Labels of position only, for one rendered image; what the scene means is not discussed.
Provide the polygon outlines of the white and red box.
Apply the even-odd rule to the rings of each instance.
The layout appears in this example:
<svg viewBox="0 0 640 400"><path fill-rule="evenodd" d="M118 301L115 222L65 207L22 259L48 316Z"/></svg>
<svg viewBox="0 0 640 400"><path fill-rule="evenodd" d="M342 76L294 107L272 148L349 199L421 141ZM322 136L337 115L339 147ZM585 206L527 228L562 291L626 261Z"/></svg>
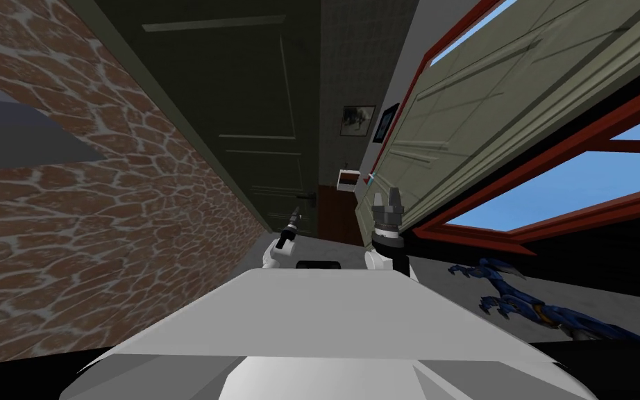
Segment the white and red box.
<svg viewBox="0 0 640 400"><path fill-rule="evenodd" d="M340 192L354 192L360 177L361 174L357 170L339 170L336 190Z"/></svg>

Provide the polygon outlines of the grey framed picture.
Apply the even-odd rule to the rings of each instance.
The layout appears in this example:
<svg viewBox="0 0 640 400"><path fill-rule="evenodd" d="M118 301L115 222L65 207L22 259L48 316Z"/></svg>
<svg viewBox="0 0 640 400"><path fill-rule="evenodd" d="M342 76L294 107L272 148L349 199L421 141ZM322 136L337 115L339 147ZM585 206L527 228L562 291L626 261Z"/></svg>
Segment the grey framed picture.
<svg viewBox="0 0 640 400"><path fill-rule="evenodd" d="M346 137L366 137L375 106L344 106L339 134Z"/></svg>

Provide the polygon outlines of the dark brown cabinet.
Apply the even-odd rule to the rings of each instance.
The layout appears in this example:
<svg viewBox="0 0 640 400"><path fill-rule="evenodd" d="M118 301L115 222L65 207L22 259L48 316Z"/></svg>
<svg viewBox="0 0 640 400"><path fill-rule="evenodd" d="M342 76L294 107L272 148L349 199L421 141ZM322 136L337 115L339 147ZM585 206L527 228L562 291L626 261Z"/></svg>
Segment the dark brown cabinet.
<svg viewBox="0 0 640 400"><path fill-rule="evenodd" d="M362 234L355 216L357 200L352 192L319 186L317 194L318 238L363 247Z"/></svg>

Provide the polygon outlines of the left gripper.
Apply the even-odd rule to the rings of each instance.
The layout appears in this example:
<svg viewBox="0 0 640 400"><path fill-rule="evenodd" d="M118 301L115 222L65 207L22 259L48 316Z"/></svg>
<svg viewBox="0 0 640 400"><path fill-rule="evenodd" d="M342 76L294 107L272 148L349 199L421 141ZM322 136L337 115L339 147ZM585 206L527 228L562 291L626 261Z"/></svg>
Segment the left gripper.
<svg viewBox="0 0 640 400"><path fill-rule="evenodd" d="M300 208L295 208L294 212L289 218L289 222L283 229L284 232L288 232L290 235L297 234L298 223L302 220Z"/></svg>

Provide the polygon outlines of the black framed blue picture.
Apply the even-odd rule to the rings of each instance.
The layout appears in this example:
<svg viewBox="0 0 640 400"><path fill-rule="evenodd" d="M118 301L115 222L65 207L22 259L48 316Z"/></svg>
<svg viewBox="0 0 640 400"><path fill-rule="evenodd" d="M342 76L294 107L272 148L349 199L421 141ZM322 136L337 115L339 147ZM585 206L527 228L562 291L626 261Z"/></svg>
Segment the black framed blue picture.
<svg viewBox="0 0 640 400"><path fill-rule="evenodd" d="M382 144L384 142L399 106L400 104L396 103L383 111L381 118L378 120L376 132L372 140L373 143Z"/></svg>

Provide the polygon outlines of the pale green door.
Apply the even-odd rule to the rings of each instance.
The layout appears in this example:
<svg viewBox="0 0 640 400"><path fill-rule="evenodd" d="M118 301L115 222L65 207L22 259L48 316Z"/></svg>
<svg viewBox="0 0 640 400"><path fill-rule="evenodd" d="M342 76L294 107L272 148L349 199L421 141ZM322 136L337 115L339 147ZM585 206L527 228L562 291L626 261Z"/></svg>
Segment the pale green door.
<svg viewBox="0 0 640 400"><path fill-rule="evenodd" d="M515 0L422 71L355 213L397 187L403 229L640 76L640 0Z"/></svg>

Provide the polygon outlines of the blue dragon toy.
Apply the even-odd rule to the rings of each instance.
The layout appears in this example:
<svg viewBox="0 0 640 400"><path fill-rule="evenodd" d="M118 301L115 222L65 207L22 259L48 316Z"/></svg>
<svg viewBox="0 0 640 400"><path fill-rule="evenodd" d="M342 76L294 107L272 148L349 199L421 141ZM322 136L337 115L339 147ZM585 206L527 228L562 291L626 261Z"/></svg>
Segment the blue dragon toy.
<svg viewBox="0 0 640 400"><path fill-rule="evenodd" d="M510 314L520 315L531 322L550 329L558 329L574 341L620 340L640 342L640 335L620 326L608 324L589 315L545 303L530 294L516 289L506 282L503 274L513 274L525 278L510 264L494 259L482 258L475 267L452 265L448 273L457 272L465 277L484 278L498 291L497 296L480 297L479 309L489 315L492 308L505 319Z"/></svg>

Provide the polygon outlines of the dark green door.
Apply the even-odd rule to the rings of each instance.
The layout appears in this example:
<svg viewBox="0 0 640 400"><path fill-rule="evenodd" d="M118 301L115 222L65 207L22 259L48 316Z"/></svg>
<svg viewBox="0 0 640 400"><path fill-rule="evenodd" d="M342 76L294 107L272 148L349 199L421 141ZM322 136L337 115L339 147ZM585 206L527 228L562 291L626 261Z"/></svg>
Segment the dark green door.
<svg viewBox="0 0 640 400"><path fill-rule="evenodd" d="M274 231L319 180L321 0L95 0Z"/></svg>

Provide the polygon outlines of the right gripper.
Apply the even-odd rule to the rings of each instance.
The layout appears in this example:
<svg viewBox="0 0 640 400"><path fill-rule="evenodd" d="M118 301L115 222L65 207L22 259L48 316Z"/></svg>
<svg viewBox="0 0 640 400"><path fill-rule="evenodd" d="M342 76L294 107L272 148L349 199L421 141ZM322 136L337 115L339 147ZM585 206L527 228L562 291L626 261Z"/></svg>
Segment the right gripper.
<svg viewBox="0 0 640 400"><path fill-rule="evenodd" d="M374 233L386 238L397 238L402 225L404 207L401 202L400 190L391 187L387 197L388 206L383 205L382 194L374 194L371 207L374 220Z"/></svg>

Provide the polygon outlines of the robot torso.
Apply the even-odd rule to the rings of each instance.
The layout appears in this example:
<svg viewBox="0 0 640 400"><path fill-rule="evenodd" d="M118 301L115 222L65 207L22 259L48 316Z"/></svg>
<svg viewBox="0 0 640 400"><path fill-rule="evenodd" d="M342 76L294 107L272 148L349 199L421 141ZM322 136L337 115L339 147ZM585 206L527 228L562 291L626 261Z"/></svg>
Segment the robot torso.
<svg viewBox="0 0 640 400"><path fill-rule="evenodd" d="M252 269L87 365L60 400L597 400L398 271Z"/></svg>

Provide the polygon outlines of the red framed window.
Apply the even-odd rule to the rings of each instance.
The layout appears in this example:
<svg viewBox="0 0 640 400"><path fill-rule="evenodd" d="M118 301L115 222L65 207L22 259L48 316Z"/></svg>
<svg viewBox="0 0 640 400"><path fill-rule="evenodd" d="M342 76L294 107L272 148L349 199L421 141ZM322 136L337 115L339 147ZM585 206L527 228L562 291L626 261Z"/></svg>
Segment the red framed window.
<svg viewBox="0 0 640 400"><path fill-rule="evenodd" d="M419 224L422 240L528 254L528 242L640 218L640 94Z"/></svg>

